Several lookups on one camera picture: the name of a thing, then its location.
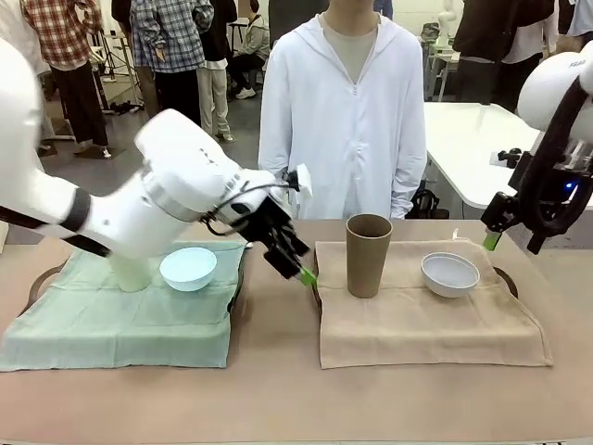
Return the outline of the person in white hooded jacket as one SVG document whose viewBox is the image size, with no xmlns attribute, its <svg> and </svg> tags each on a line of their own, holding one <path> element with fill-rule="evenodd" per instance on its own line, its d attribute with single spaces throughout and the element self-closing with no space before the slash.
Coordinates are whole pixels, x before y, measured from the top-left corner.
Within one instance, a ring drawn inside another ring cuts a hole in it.
<svg viewBox="0 0 593 445">
<path fill-rule="evenodd" d="M 259 143 L 290 145 L 288 170 L 309 169 L 313 197 L 292 195 L 298 218 L 391 219 L 402 138 L 426 147 L 423 51 L 373 0 L 329 0 L 274 44 Z"/>
</svg>

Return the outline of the person's right forearm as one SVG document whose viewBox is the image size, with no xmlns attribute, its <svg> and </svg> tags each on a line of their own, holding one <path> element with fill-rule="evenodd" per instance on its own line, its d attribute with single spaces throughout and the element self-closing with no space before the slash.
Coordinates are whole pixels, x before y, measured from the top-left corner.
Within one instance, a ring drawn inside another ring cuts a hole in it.
<svg viewBox="0 0 593 445">
<path fill-rule="evenodd" d="M 284 142 L 261 142 L 259 144 L 259 167 L 272 172 L 280 182 L 287 181 L 289 167 L 290 145 Z M 296 207 L 293 203 L 292 192 L 287 189 L 278 189 L 283 208 L 291 217 L 295 216 Z"/>
</svg>

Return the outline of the person's left forearm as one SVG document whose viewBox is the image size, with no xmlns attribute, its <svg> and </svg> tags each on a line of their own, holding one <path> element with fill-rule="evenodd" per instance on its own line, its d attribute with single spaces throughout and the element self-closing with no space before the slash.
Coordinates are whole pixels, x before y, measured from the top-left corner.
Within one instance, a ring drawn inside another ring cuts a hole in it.
<svg viewBox="0 0 593 445">
<path fill-rule="evenodd" d="M 426 162 L 424 142 L 401 139 L 392 182 L 391 219 L 404 219 L 411 210 L 411 200 L 420 186 Z"/>
</svg>

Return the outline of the brown plastic tray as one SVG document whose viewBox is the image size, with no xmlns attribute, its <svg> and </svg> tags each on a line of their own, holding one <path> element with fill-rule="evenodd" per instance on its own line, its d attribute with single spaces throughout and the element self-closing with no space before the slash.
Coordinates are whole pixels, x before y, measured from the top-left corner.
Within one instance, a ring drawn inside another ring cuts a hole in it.
<svg viewBox="0 0 593 445">
<path fill-rule="evenodd" d="M 427 286 L 422 260 L 432 253 L 449 253 L 463 257 L 473 264 L 480 275 L 476 287 L 449 299 L 436 294 Z M 372 299 L 358 299 L 347 290 L 347 252 L 344 243 L 319 243 L 315 248 L 317 281 L 313 293 L 327 317 L 354 312 L 356 320 L 363 319 L 362 308 L 371 312 L 396 311 L 406 321 L 414 313 L 432 313 L 446 309 L 449 319 L 457 313 L 462 322 L 469 320 L 473 304 L 482 304 L 495 316 L 506 308 L 519 308 L 519 292 L 512 279 L 492 265 L 486 252 L 470 243 L 418 242 L 392 243 L 386 255 L 378 294 Z"/>
</svg>

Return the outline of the white background table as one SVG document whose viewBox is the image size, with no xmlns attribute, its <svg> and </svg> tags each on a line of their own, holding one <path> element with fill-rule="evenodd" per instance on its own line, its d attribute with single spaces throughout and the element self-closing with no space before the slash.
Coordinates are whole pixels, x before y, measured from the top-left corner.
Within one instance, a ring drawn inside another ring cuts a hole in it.
<svg viewBox="0 0 593 445">
<path fill-rule="evenodd" d="M 490 163 L 493 153 L 528 151 L 540 131 L 498 105 L 426 102 L 426 147 L 429 158 L 461 200 L 483 210 L 497 192 L 510 194 L 511 169 Z"/>
</svg>

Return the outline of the dark plastic tray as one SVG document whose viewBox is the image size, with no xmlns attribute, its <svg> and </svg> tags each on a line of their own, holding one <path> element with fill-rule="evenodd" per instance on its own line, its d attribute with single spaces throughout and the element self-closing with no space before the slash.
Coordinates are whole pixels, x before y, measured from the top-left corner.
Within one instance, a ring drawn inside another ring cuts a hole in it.
<svg viewBox="0 0 593 445">
<path fill-rule="evenodd" d="M 202 248 L 212 252 L 217 265 L 208 284 L 196 291 L 180 291 L 171 287 L 159 271 L 160 264 L 173 252 L 185 248 Z M 68 297 L 76 303 L 88 299 L 95 303 L 100 295 L 106 302 L 124 297 L 141 302 L 139 315 L 152 322 L 165 311 L 163 323 L 173 324 L 175 315 L 189 315 L 190 324 L 217 324 L 233 310 L 243 284 L 243 258 L 246 244 L 237 240 L 179 241 L 164 253 L 149 260 L 152 282 L 147 288 L 135 292 L 121 291 L 115 275 L 105 259 L 77 250 L 39 275 L 32 284 L 29 303 L 40 300 L 47 305 Z"/>
</svg>

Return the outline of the person in red plaid shirt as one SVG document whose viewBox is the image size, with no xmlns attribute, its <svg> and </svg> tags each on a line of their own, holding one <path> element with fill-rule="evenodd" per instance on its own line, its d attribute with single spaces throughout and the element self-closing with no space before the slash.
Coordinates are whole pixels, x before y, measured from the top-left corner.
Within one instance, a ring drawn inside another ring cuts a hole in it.
<svg viewBox="0 0 593 445">
<path fill-rule="evenodd" d="M 95 0 L 19 0 L 23 18 L 38 37 L 76 142 L 111 157 L 105 120 L 96 92 L 88 37 L 102 30 Z"/>
</svg>

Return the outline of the tall tan cup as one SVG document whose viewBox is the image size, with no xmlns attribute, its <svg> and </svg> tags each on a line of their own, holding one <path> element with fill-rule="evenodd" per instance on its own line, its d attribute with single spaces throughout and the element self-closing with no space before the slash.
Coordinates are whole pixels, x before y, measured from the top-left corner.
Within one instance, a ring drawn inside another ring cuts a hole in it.
<svg viewBox="0 0 593 445">
<path fill-rule="evenodd" d="M 376 214 L 347 220 L 347 290 L 356 298 L 377 295 L 393 226 Z"/>
</svg>

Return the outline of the person in blue plaid shirt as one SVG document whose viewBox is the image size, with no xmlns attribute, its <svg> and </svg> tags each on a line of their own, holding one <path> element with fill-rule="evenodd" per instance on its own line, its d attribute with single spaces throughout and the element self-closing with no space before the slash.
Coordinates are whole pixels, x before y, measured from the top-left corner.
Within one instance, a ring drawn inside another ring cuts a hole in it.
<svg viewBox="0 0 593 445">
<path fill-rule="evenodd" d="M 132 0 L 134 61 L 153 73 L 161 109 L 201 123 L 197 71 L 206 65 L 201 34 L 210 29 L 209 0 Z"/>
</svg>

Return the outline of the person in white coat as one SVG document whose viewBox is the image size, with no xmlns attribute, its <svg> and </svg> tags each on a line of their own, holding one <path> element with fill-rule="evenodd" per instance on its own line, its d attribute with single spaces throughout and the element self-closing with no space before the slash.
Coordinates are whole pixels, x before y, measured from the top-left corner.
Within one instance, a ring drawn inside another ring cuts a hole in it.
<svg viewBox="0 0 593 445">
<path fill-rule="evenodd" d="M 0 38 L 20 51 L 38 77 L 51 71 L 42 58 L 37 34 L 22 16 L 19 0 L 0 0 Z"/>
</svg>

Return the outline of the light blue bowl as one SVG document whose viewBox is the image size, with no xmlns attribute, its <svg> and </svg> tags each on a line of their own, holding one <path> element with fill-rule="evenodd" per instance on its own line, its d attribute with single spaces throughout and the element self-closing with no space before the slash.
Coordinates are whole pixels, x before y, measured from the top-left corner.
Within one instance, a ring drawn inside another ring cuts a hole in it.
<svg viewBox="0 0 593 445">
<path fill-rule="evenodd" d="M 171 288 L 194 292 L 211 282 L 217 265 L 216 255 L 206 248 L 181 248 L 162 260 L 159 272 Z"/>
</svg>

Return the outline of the person in dark jacket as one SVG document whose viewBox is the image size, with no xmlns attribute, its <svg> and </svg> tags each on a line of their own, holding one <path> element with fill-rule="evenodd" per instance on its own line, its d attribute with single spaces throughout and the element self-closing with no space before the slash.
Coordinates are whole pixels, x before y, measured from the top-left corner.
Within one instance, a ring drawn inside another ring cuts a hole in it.
<svg viewBox="0 0 593 445">
<path fill-rule="evenodd" d="M 461 102 L 517 109 L 527 77 L 556 49 L 559 0 L 463 0 L 453 49 Z"/>
</svg>

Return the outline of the green cloth mat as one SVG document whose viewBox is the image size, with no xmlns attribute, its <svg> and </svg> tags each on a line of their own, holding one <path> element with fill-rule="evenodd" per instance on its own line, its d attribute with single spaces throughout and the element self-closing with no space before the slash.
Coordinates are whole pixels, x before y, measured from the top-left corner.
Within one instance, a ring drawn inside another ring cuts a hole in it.
<svg viewBox="0 0 593 445">
<path fill-rule="evenodd" d="M 212 281 L 196 292 L 166 284 L 158 271 L 161 256 L 148 262 L 151 284 L 126 293 L 107 260 L 72 253 L 41 297 L 6 329 L 0 372 L 226 367 L 245 245 L 226 240 L 202 246 L 218 264 Z"/>
</svg>

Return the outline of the white bowl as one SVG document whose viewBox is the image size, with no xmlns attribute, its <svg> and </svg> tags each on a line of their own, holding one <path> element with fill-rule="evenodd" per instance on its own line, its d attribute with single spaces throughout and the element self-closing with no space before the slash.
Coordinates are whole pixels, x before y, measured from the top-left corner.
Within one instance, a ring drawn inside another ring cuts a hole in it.
<svg viewBox="0 0 593 445">
<path fill-rule="evenodd" d="M 434 252 L 421 261 L 425 285 L 435 294 L 447 299 L 467 296 L 480 281 L 476 266 L 460 255 Z"/>
</svg>

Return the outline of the beige cloth mat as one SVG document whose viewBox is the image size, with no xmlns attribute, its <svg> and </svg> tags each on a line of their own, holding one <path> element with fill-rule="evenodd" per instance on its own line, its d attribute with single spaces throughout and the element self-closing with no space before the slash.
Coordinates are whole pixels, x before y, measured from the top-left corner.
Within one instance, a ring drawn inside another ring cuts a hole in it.
<svg viewBox="0 0 593 445">
<path fill-rule="evenodd" d="M 347 290 L 346 245 L 315 247 L 324 369 L 400 364 L 553 364 L 544 331 L 495 272 L 483 247 L 467 239 L 393 242 L 378 294 L 359 299 Z M 459 255 L 475 265 L 475 289 L 458 299 L 432 292 L 422 259 Z"/>
</svg>

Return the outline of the tall pale green cup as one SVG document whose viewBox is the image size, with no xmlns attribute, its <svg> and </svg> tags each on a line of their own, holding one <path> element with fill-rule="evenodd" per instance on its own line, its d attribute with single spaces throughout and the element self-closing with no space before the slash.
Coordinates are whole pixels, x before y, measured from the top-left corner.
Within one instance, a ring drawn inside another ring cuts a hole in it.
<svg viewBox="0 0 593 445">
<path fill-rule="evenodd" d="M 122 291 L 139 292 L 151 284 L 152 276 L 147 259 L 130 259 L 112 254 L 107 260 Z"/>
</svg>

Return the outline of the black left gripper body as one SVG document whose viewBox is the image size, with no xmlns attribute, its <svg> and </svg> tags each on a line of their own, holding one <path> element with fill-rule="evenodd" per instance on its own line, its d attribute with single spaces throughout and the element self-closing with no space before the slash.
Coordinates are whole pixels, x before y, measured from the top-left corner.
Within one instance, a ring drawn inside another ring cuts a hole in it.
<svg viewBox="0 0 593 445">
<path fill-rule="evenodd" d="M 297 238 L 291 217 L 271 195 L 263 198 L 258 206 L 242 197 L 235 199 L 231 203 L 231 210 L 237 217 L 231 224 L 232 228 L 248 242 L 274 244 L 276 241 Z"/>
</svg>

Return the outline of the black chair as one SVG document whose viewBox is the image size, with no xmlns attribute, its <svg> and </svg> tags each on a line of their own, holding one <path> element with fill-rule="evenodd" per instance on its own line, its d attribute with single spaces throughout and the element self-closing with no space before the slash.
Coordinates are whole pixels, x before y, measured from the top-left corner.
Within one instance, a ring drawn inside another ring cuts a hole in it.
<svg viewBox="0 0 593 445">
<path fill-rule="evenodd" d="M 448 220 L 449 211 L 439 207 L 440 199 L 429 189 L 419 188 L 414 194 L 412 208 L 406 220 Z"/>
</svg>

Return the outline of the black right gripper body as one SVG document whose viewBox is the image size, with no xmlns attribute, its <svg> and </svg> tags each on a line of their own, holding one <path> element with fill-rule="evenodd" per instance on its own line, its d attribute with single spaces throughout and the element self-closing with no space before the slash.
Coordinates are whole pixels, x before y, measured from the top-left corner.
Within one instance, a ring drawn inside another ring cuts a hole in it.
<svg viewBox="0 0 593 445">
<path fill-rule="evenodd" d="M 593 198 L 593 176 L 581 175 L 553 175 L 549 184 L 550 205 L 549 215 L 557 216 L 565 210 L 567 205 L 583 191 L 591 189 L 591 194 L 587 201 Z"/>
</svg>

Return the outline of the person in white trousers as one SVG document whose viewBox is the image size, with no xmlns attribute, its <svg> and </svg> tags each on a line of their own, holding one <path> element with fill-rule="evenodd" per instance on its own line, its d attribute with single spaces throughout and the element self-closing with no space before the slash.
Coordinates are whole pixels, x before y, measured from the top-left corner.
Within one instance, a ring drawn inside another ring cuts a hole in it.
<svg viewBox="0 0 593 445">
<path fill-rule="evenodd" d="M 234 0 L 209 0 L 214 17 L 207 32 L 200 34 L 206 65 L 197 71 L 201 127 L 211 136 L 231 143 L 233 135 L 227 120 L 227 57 L 231 50 L 227 25 L 237 20 Z"/>
</svg>

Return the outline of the seated person in grey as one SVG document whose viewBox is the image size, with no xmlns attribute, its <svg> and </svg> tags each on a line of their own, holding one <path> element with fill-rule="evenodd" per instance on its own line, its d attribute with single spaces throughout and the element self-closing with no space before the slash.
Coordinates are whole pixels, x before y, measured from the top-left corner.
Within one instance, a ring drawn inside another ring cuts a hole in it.
<svg viewBox="0 0 593 445">
<path fill-rule="evenodd" d="M 249 0 L 249 8 L 245 39 L 228 64 L 229 75 L 235 83 L 233 96 L 240 100 L 256 95 L 255 87 L 246 76 L 262 69 L 271 52 L 269 25 L 259 14 L 259 0 Z"/>
</svg>

